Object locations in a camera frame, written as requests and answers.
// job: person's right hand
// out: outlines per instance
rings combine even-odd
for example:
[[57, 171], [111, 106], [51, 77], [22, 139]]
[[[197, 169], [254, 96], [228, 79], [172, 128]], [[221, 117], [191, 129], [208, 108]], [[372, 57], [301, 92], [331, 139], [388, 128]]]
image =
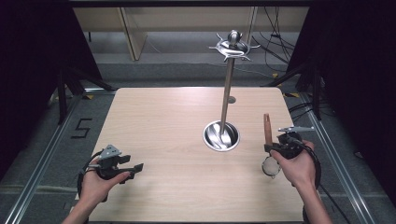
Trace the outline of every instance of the person's right hand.
[[[303, 140], [303, 143], [314, 149], [313, 143], [305, 140]], [[315, 186], [315, 164], [305, 150], [290, 160], [287, 160], [275, 150], [271, 150], [270, 153], [279, 162], [283, 174], [294, 187], [298, 189]]]

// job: wooden table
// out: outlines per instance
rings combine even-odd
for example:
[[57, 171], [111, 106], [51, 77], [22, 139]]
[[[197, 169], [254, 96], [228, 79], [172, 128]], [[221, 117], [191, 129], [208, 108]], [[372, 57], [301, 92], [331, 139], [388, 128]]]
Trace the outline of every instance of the wooden table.
[[143, 171], [111, 190], [91, 221], [266, 222], [302, 221], [303, 203], [280, 173], [262, 172], [263, 114], [277, 128], [292, 124], [277, 88], [231, 88], [227, 122], [240, 132], [228, 152], [210, 149], [205, 126], [219, 120], [223, 88], [120, 89], [94, 152], [112, 144], [131, 155], [120, 167]]

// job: wooden desk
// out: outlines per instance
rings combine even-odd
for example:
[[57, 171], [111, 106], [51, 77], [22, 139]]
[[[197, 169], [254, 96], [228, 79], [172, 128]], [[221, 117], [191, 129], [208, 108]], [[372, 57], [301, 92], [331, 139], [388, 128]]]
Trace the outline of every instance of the wooden desk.
[[266, 222], [301, 221], [303, 203], [280, 173], [262, 172], [263, 114], [277, 128], [292, 124], [277, 88], [231, 88], [236, 103], [227, 121], [239, 145], [228, 152], [206, 146], [204, 127], [219, 120], [223, 88], [120, 89], [94, 152], [108, 144], [131, 155], [120, 167], [145, 163], [116, 186], [91, 221]]

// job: gray carpet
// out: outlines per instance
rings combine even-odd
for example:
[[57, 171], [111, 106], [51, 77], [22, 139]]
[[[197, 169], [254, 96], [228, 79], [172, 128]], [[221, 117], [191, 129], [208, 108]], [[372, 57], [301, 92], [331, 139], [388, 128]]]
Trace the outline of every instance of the gray carpet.
[[[268, 74], [273, 71], [262, 65], [237, 65], [233, 77], [234, 86], [259, 87], [272, 81]], [[226, 68], [212, 64], [99, 64], [104, 80], [115, 87], [178, 87], [178, 86], [208, 86], [222, 87], [224, 85]], [[294, 85], [298, 77], [283, 83], [279, 88], [283, 92], [296, 92]], [[96, 139], [101, 131], [107, 111], [114, 95], [95, 94], [91, 100], [81, 100], [71, 115], [64, 135], [51, 158], [49, 167], [43, 175], [35, 196], [30, 202], [21, 223], [60, 223], [67, 216], [69, 207], [74, 203], [77, 193], [76, 174], [91, 156]], [[302, 103], [301, 98], [286, 97], [288, 107]], [[322, 123], [329, 136], [335, 143], [337, 152], [352, 176], [356, 186], [366, 200], [370, 211], [378, 223], [394, 223], [396, 210], [384, 191], [376, 182], [375, 177], [364, 160], [354, 156], [353, 144], [348, 139], [342, 124], [326, 104], [321, 104]], [[0, 222], [3, 223], [11, 206], [15, 203], [24, 184], [46, 148], [51, 135], [57, 127], [58, 104], [49, 106], [42, 117], [40, 125], [32, 135], [30, 144], [14, 161], [0, 184]], [[297, 126], [312, 126], [304, 108], [291, 113]], [[84, 131], [76, 130], [78, 122], [83, 120], [80, 127], [90, 128], [85, 138]], [[303, 138], [316, 143], [316, 152], [322, 165], [322, 185], [330, 192], [340, 205], [351, 223], [360, 223], [346, 192], [340, 184], [339, 177], [321, 145], [316, 133], [302, 133]], [[323, 202], [334, 223], [346, 223], [341, 214], [330, 201], [322, 189], [319, 189]]]

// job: floor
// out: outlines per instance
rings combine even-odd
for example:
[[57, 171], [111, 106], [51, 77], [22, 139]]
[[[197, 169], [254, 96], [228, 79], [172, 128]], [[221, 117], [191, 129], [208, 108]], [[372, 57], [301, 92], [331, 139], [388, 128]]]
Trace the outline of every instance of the floor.
[[[269, 38], [270, 33], [253, 36], [266, 47], [263, 36]], [[295, 44], [298, 33], [282, 37]], [[104, 81], [113, 86], [223, 86], [224, 58], [208, 48], [218, 41], [216, 33], [149, 33], [136, 62], [131, 61], [122, 33], [92, 33], [89, 44]], [[287, 53], [280, 46], [270, 44], [268, 47], [287, 59]], [[253, 49], [248, 56], [251, 62], [235, 62], [235, 86], [265, 86], [275, 76], [282, 76], [287, 68], [263, 49]], [[325, 95], [321, 96], [320, 104], [322, 120], [317, 120], [310, 106], [302, 106], [310, 102], [310, 92], [297, 92], [294, 88], [298, 77], [282, 83], [279, 88], [286, 93], [285, 102], [294, 124], [316, 129], [314, 133], [304, 133], [304, 138], [316, 144], [323, 186], [318, 191], [333, 222], [394, 223], [395, 207], [364, 159], [354, 154], [356, 148], [336, 113], [326, 104]], [[20, 153], [0, 183], [0, 222], [15, 218], [15, 223], [59, 223], [67, 216], [76, 195], [78, 168], [92, 154], [114, 97], [114, 92], [100, 91], [91, 83], [84, 85], [90, 96], [70, 96], [70, 116], [63, 125], [57, 124], [56, 99], [49, 103], [30, 145]], [[77, 127], [89, 127], [87, 136], [83, 137]]]

